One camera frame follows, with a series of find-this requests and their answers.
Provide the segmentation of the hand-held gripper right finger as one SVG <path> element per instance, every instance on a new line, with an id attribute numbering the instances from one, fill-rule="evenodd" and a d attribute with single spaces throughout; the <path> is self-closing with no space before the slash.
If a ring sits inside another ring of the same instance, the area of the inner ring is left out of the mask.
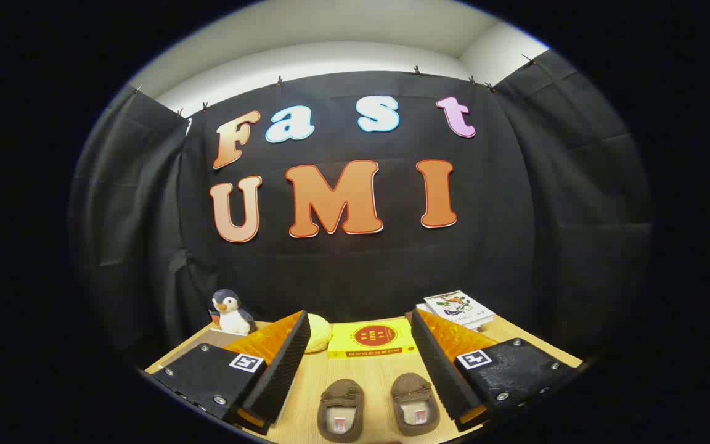
<path id="1" fill-rule="evenodd" d="M 577 366 L 521 337 L 495 340 L 425 310 L 412 337 L 439 399 L 459 432 L 518 416 L 568 385 Z"/>

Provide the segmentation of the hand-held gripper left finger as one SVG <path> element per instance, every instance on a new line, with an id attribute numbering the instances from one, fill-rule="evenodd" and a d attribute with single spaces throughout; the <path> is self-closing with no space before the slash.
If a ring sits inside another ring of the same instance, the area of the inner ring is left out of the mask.
<path id="1" fill-rule="evenodd" d="M 202 342 L 153 374 L 220 421 L 265 435 L 279 418 L 311 335 L 300 310 L 223 347 Z"/>

